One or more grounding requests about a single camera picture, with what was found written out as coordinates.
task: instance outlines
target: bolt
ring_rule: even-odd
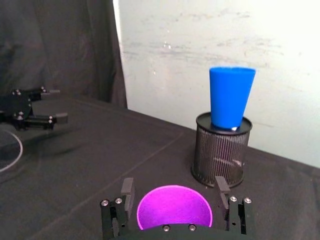
[[[230,197],[230,200],[231,200],[232,202],[236,202],[238,199],[237,199],[235,196],[231,196],[231,197]]]
[[[116,203],[116,204],[120,204],[120,203],[122,203],[122,199],[121,199],[121,197],[118,197],[118,198],[115,200],[115,203]]]
[[[246,198],[244,199],[244,202],[245,202],[245,203],[247,203],[247,204],[252,203],[251,199],[250,199],[250,198],[248,198],[248,197],[246,197]]]
[[[103,200],[102,202],[101,202],[101,206],[107,206],[109,204],[109,201],[108,200]]]
[[[188,228],[191,232],[193,232],[197,229],[196,225],[194,225],[194,224],[190,224]]]
[[[163,231],[165,231],[165,232],[169,232],[170,226],[169,226],[169,225],[163,225],[163,226],[162,226],[162,229],[163,229]]]

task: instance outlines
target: blue plastic cup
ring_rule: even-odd
[[[256,70],[247,67],[210,68],[211,122],[223,129],[239,127]]]

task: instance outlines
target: purple bowl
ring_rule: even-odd
[[[164,224],[195,224],[211,227],[213,214],[197,191],[178,185],[161,186],[148,192],[138,205],[136,218],[141,230]]]

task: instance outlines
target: black mesh container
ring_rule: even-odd
[[[211,124],[207,112],[196,118],[196,124],[192,175],[210,187],[214,187],[215,176],[223,176],[229,187],[240,184],[252,123],[244,117],[237,129],[222,129]]]

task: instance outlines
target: black table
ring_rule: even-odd
[[[216,189],[190,173],[194,130],[82,97],[40,101],[34,109],[68,112],[69,123],[54,131],[11,128],[24,154],[0,178],[0,240],[101,240],[99,202],[117,197],[126,177],[135,180],[132,230],[139,200],[163,185],[200,192],[213,226],[223,229]],[[259,240],[320,239],[318,168],[249,148],[244,172],[231,191],[252,199]]]

